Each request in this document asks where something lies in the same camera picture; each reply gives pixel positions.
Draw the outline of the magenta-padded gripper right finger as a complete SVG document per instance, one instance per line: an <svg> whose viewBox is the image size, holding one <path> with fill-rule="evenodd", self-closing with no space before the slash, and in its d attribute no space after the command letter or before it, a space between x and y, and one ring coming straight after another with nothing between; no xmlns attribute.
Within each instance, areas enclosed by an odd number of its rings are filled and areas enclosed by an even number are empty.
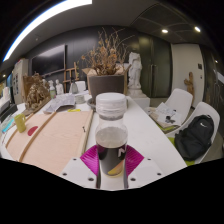
<svg viewBox="0 0 224 224"><path fill-rule="evenodd" d="M144 157L131 146L127 146L124 163L124 188L143 187L164 176L152 158Z"/></svg>

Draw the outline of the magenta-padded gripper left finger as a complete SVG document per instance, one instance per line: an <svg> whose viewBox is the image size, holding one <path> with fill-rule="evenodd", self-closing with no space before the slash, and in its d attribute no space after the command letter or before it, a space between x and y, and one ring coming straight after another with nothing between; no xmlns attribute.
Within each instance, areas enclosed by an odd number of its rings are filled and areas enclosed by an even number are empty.
<svg viewBox="0 0 224 224"><path fill-rule="evenodd" d="M99 189L101 174L96 146L92 146L80 157L73 157L60 176L84 188Z"/></svg>

